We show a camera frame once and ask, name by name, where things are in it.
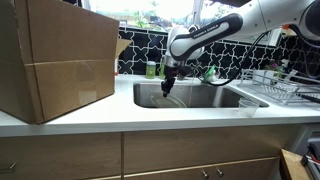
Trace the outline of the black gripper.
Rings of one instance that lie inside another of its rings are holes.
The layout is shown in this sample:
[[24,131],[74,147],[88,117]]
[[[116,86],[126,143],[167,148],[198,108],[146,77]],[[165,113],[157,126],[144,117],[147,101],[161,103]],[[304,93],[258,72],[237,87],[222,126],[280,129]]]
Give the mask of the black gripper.
[[176,62],[171,56],[164,56],[161,64],[163,66],[164,74],[164,80],[161,82],[161,90],[163,96],[166,97],[173,88],[175,79],[178,78],[179,80],[182,80],[187,76],[187,71],[185,66],[180,62]]

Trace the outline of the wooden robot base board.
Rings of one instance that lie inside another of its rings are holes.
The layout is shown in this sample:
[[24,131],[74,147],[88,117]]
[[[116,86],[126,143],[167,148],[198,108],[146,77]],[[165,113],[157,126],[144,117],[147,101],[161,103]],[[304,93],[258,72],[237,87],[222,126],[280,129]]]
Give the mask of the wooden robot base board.
[[301,164],[302,156],[291,151],[280,151],[279,172],[282,180],[311,180]]

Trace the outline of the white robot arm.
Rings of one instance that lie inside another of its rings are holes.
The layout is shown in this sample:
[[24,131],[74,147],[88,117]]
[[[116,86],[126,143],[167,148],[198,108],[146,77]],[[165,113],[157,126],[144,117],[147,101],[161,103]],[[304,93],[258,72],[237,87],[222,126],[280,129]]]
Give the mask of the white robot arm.
[[257,35],[287,25],[305,43],[320,40],[320,0],[250,0],[224,14],[220,19],[189,32],[186,28],[169,30],[163,96],[173,88],[180,63],[201,56],[202,48],[217,40]]

